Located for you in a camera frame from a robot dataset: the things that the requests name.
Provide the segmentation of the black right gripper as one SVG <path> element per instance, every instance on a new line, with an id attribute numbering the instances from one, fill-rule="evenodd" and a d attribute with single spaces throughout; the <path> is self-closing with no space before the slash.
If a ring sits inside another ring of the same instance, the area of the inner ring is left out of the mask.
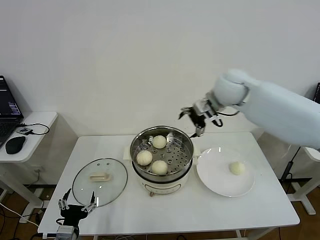
<path id="1" fill-rule="evenodd" d="M 201 137 L 205 132 L 206 118 L 203 115 L 198 115 L 193 107 L 181 108 L 178 119 L 181 119 L 184 115 L 188 115 L 193 124 L 195 125 L 195 132 L 190 136 L 190 138 Z"/>

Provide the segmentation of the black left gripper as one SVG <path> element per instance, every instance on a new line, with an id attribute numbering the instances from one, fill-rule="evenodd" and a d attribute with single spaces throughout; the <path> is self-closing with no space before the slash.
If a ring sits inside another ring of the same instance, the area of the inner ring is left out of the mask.
<path id="1" fill-rule="evenodd" d="M 58 200 L 58 206 L 60 211 L 60 216 L 64 219 L 63 226 L 78 226 L 80 220 L 87 217 L 87 213 L 93 211 L 97 206 L 95 192 L 92 192 L 90 203 L 87 206 L 83 205 L 73 205 L 67 203 L 68 197 L 71 192 L 71 188 L 63 195 L 62 198 Z"/>

